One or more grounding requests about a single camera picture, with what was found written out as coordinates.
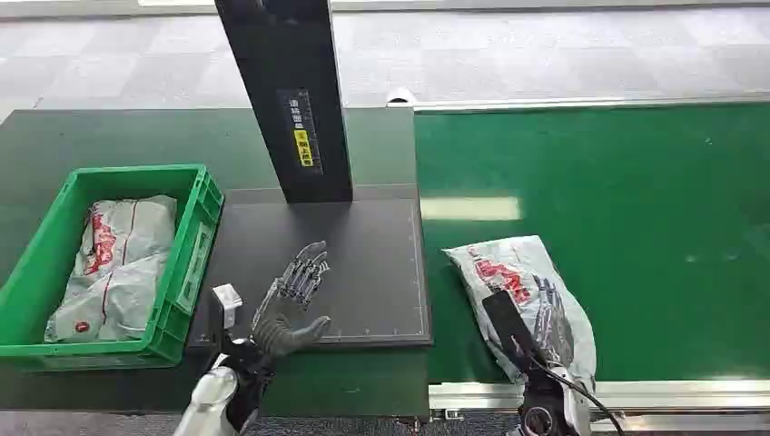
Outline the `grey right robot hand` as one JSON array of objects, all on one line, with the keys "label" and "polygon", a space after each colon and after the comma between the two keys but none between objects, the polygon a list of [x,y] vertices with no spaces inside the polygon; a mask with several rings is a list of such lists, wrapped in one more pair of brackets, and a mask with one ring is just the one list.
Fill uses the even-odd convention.
[{"label": "grey right robot hand", "polygon": [[521,372],[544,367],[567,368],[574,358],[574,338],[563,302],[553,282],[534,277],[535,309],[522,313],[508,291],[495,291],[482,300],[499,338],[498,348]]}]

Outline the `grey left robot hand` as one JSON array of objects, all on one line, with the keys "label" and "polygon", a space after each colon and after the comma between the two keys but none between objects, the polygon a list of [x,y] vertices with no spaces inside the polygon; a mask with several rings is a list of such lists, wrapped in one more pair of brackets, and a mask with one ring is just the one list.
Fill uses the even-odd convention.
[{"label": "grey left robot hand", "polygon": [[252,341],[271,359],[288,356],[317,342],[330,328],[331,318],[302,319],[329,270],[326,242],[303,247],[284,272],[273,279],[252,318]]}]

